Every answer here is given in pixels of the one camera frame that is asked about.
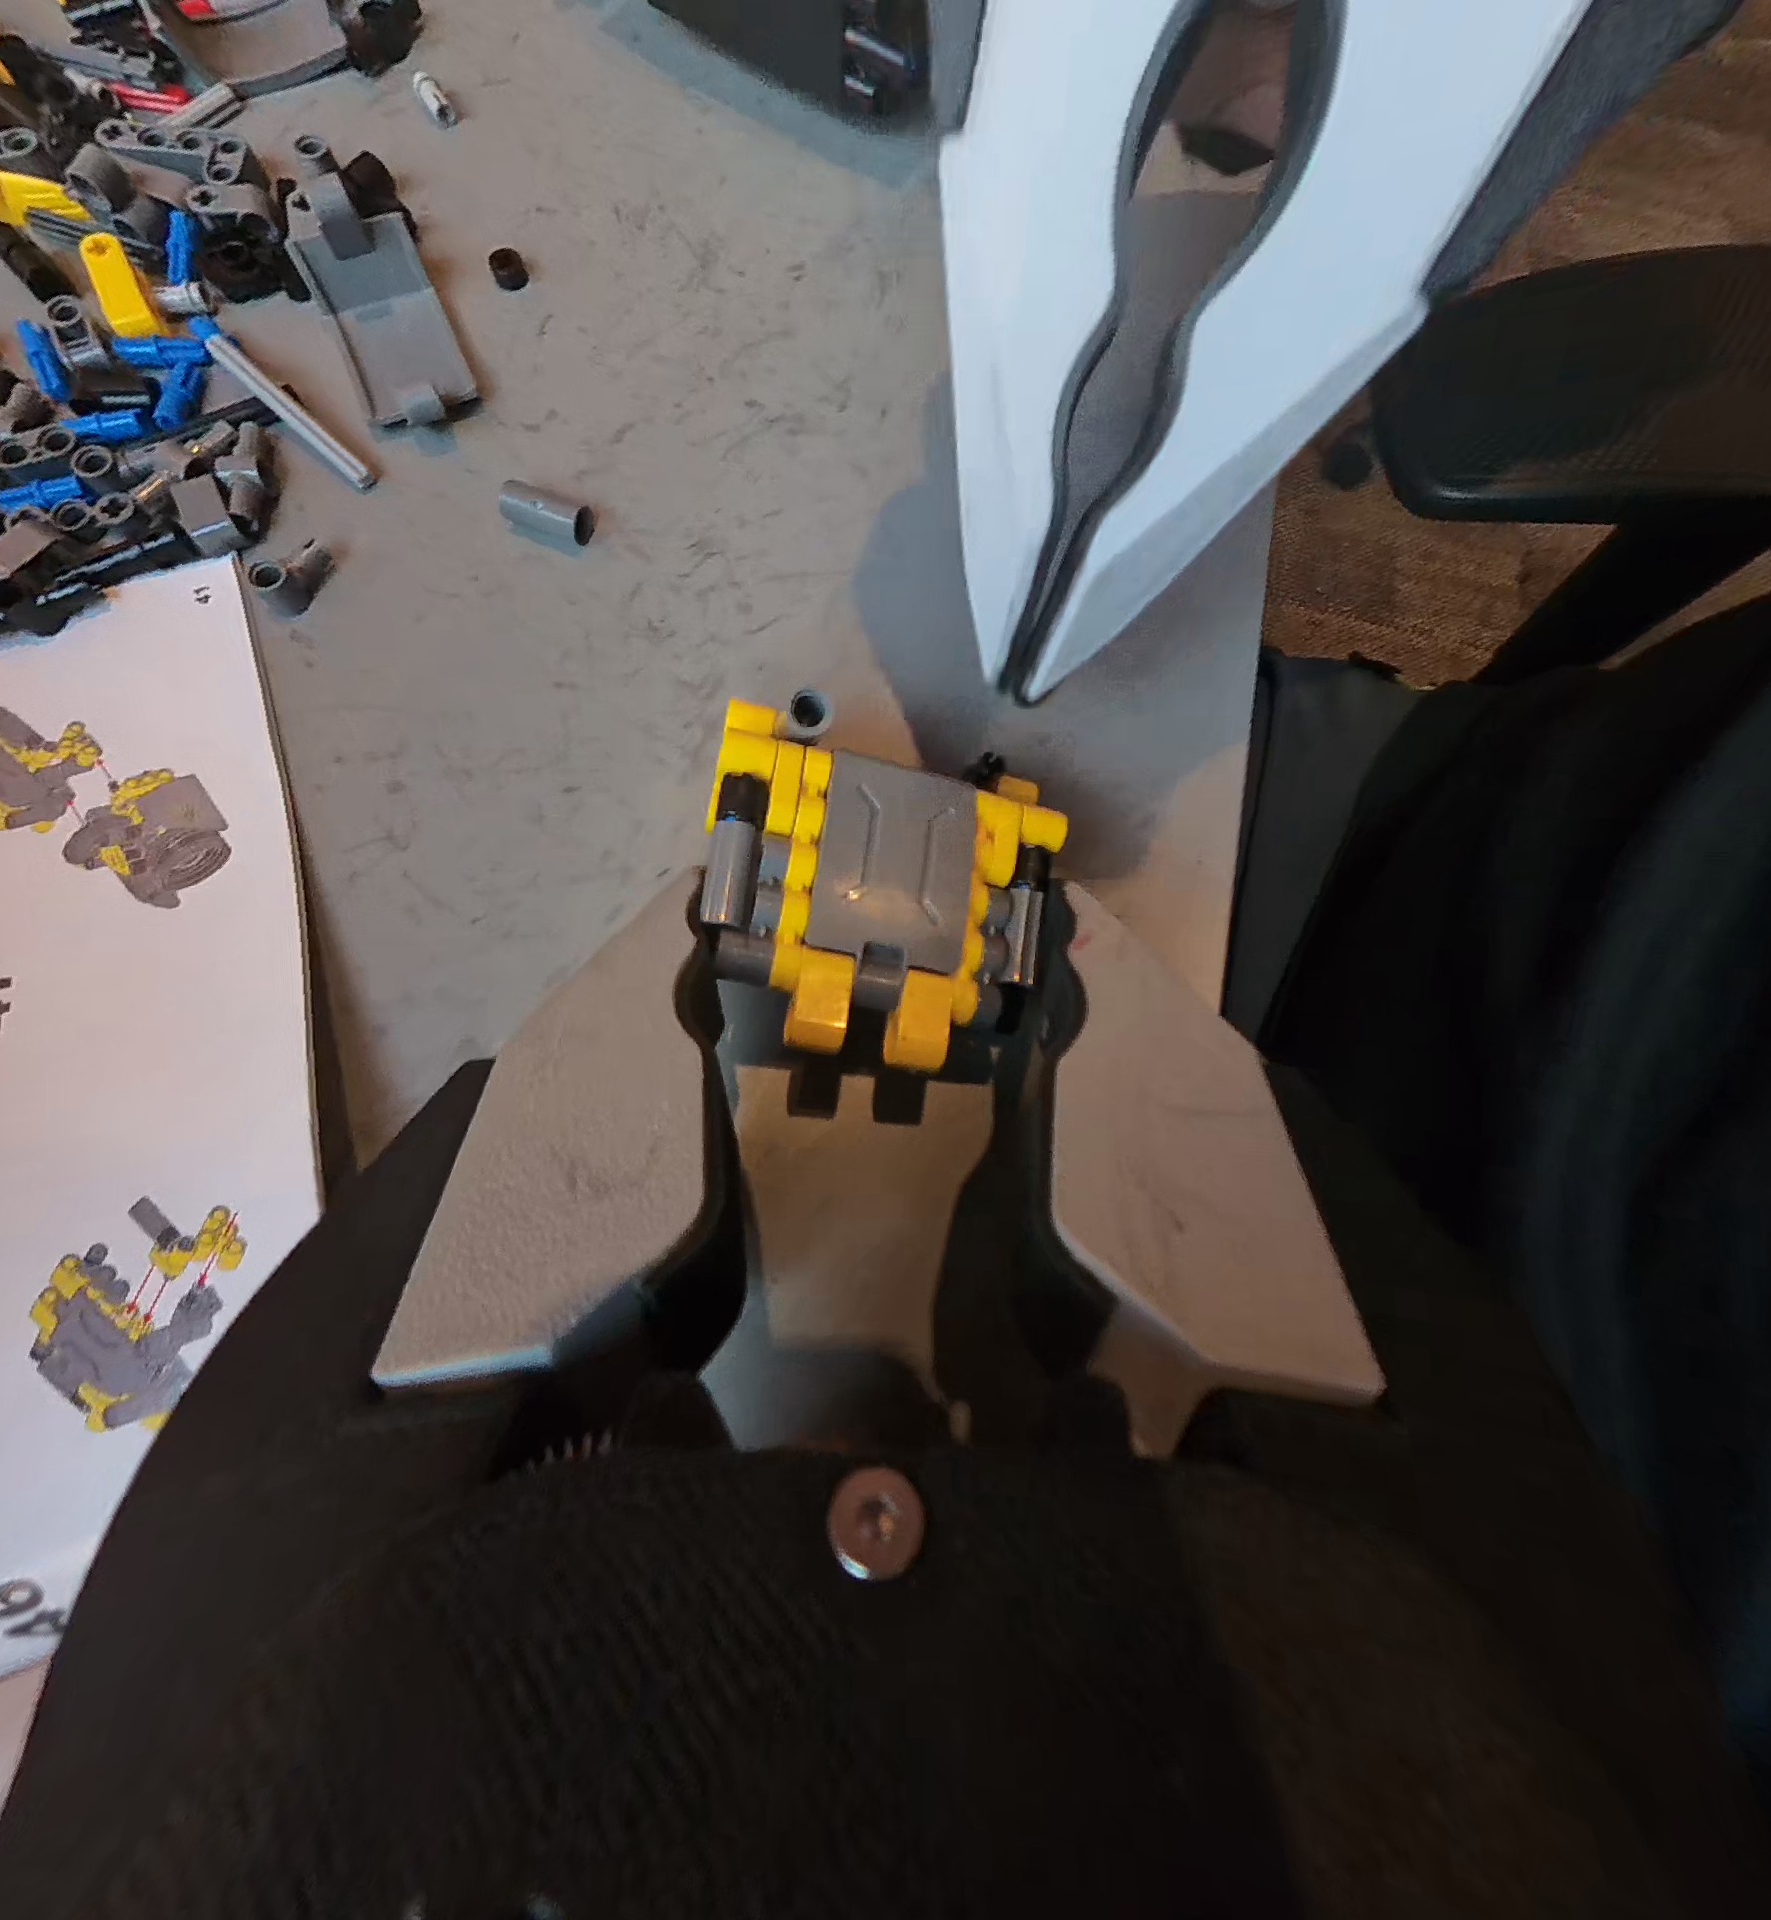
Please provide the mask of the pile of building bricks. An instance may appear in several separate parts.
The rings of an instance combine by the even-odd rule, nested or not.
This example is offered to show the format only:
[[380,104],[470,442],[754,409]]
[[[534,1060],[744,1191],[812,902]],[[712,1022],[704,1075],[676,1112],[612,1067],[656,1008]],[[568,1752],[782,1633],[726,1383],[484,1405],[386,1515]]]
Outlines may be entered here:
[[133,581],[249,559],[279,453],[370,493],[372,462],[235,323],[309,304],[342,357],[287,252],[313,176],[342,174],[360,214],[402,214],[418,243],[380,156],[297,135],[281,161],[239,118],[392,74],[422,5],[59,13],[59,38],[0,21],[0,644],[55,638]]

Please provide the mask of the black office chair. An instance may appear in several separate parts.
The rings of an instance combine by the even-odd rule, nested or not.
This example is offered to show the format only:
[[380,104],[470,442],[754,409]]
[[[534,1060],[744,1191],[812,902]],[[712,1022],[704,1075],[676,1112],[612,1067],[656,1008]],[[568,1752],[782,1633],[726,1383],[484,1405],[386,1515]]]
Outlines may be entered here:
[[1771,550],[1771,244],[1446,301],[1378,373],[1366,433],[1412,517],[1610,531],[1476,684],[1604,664]]

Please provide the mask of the grey curved panel piece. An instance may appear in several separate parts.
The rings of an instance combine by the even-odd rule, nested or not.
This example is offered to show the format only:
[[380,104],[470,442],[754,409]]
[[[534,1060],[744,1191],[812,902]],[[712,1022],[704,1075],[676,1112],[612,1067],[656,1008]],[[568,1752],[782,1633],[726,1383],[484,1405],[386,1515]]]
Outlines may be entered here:
[[476,407],[472,367],[400,212],[362,214],[340,173],[315,174],[289,203],[287,252],[372,427],[434,427]]

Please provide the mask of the yellow black brick vehicle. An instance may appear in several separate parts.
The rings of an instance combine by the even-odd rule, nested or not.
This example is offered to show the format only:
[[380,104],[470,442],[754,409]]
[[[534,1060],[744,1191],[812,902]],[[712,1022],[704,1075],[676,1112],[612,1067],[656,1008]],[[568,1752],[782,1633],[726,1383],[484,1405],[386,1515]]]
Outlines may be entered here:
[[986,2],[656,2],[708,48],[828,113],[954,133]]

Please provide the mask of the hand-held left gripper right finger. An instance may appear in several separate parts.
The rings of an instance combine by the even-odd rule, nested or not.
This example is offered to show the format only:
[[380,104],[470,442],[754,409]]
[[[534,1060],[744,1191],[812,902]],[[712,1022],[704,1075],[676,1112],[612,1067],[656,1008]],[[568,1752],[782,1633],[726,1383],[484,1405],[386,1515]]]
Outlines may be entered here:
[[1066,882],[1074,1031],[1046,1217],[1104,1297],[1090,1371],[1132,1413],[1218,1391],[1368,1407],[1384,1374],[1258,1052]]

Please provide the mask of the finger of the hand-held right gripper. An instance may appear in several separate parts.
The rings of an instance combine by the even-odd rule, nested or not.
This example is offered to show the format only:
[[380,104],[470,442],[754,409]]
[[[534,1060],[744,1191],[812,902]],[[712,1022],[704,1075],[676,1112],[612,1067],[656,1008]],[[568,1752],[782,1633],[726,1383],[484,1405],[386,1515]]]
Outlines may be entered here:
[[1176,324],[1154,407],[1024,644],[1042,703],[1226,531],[1418,328],[1426,275],[1578,2],[1328,5],[1264,206]]
[[986,681],[1046,695],[1070,430],[1122,316],[1138,139],[1174,2],[988,2],[940,71],[940,201],[964,578]]

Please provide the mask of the small yellow grey brick assembly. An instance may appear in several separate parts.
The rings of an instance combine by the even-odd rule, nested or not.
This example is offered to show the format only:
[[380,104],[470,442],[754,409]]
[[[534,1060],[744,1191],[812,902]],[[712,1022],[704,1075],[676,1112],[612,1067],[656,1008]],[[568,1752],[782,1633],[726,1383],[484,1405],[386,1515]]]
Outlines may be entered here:
[[830,730],[814,686],[728,703],[698,938],[792,1116],[830,1121],[856,1080],[878,1122],[914,1127],[928,1087],[986,1084],[1032,1019],[1068,821],[994,752],[932,772]]

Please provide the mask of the small grey tube brick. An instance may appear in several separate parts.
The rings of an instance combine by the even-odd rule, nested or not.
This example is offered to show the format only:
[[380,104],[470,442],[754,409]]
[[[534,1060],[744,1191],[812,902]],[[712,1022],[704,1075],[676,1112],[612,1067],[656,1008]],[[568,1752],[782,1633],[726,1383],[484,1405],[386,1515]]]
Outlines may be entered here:
[[522,538],[556,550],[584,550],[600,523],[592,506],[518,481],[502,484],[498,512]]

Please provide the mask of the small grey connector brick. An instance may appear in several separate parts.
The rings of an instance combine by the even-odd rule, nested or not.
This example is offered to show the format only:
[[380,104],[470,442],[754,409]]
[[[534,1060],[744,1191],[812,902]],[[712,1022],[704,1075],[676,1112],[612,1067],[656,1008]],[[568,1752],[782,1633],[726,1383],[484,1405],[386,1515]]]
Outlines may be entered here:
[[247,582],[267,612],[297,622],[317,603],[336,569],[334,555],[320,540],[309,540],[287,559],[259,559],[247,569]]

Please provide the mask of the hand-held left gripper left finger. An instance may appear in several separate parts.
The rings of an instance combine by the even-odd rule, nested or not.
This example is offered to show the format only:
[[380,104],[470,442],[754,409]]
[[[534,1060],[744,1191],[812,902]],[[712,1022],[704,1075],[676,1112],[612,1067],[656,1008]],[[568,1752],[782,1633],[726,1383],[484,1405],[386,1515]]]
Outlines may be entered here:
[[628,1304],[706,1361],[744,1307],[720,1011],[698,875],[662,890],[494,1060],[372,1363],[380,1389],[532,1374],[592,1348]]

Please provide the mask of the open instruction booklet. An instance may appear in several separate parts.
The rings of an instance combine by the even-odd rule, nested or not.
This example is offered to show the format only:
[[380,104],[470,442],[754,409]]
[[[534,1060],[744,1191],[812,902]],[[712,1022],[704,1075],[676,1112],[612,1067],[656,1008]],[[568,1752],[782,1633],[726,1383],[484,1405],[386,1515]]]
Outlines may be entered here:
[[0,1679],[318,1221],[309,928],[241,569],[0,642]]

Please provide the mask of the grey desk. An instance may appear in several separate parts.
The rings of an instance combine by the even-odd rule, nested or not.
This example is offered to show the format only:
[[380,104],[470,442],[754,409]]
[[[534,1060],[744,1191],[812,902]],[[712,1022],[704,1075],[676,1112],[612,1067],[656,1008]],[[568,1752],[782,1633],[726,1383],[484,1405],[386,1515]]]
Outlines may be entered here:
[[[309,855],[328,1164],[370,1161],[698,840],[730,695],[826,691],[876,756],[1008,755],[1066,866],[1202,998],[1228,945],[1274,503],[1040,708],[988,692],[958,540],[922,146],[714,60],[648,5],[428,5],[464,111],[322,82],[249,113],[376,150],[480,376],[448,436],[303,454],[279,550],[340,557],[261,642]],[[502,293],[488,252],[524,255]],[[518,481],[596,510],[522,538]]]

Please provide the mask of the person's dark sweater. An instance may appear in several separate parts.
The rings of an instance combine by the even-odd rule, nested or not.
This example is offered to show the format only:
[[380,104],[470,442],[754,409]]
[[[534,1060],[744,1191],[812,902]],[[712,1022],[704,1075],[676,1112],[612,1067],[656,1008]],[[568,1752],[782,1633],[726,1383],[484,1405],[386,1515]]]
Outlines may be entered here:
[[1771,592],[1418,697],[1264,1034],[1526,1310],[1771,1826]]

